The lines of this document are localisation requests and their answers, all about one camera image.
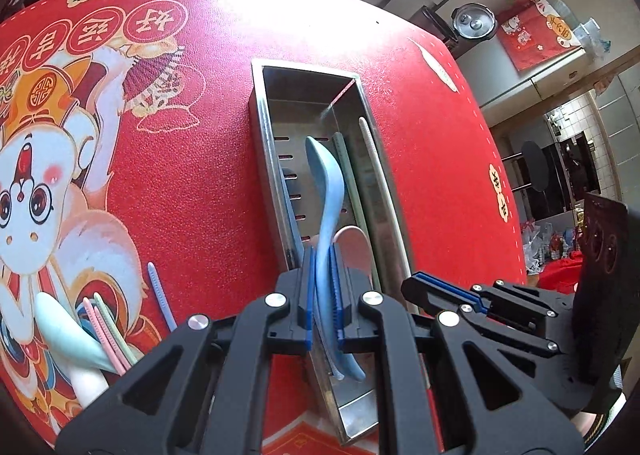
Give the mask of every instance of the red table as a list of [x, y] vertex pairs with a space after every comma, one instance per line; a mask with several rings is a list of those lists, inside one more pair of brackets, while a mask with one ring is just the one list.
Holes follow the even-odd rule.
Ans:
[[[252, 58], [360, 74], [414, 267], [464, 287], [525, 281], [500, 157], [434, 36], [359, 0], [42, 0], [0, 26], [0, 370], [47, 441], [80, 408], [33, 329], [35, 292], [72, 308], [99, 291], [145, 352], [168, 332], [150, 260], [178, 322], [273, 289]], [[32, 210], [48, 216], [20, 206], [25, 179], [46, 185]], [[265, 453], [375, 450], [338, 449], [313, 403], [301, 362], [277, 358]]]

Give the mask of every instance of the metal bolt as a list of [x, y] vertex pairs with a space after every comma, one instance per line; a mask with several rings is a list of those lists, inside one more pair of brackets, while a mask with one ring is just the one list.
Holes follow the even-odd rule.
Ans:
[[460, 323], [460, 316], [450, 310], [444, 310], [438, 314], [438, 321], [445, 327], [455, 327]]
[[287, 297], [279, 292], [272, 292], [264, 297], [264, 302], [269, 307], [282, 307], [287, 303]]
[[362, 299], [364, 303], [368, 303], [369, 305], [380, 305], [382, 303], [383, 297], [377, 291], [367, 291], [362, 295]]
[[204, 314], [194, 314], [189, 318], [187, 324], [193, 330], [202, 330], [209, 325], [209, 318], [204, 316]]

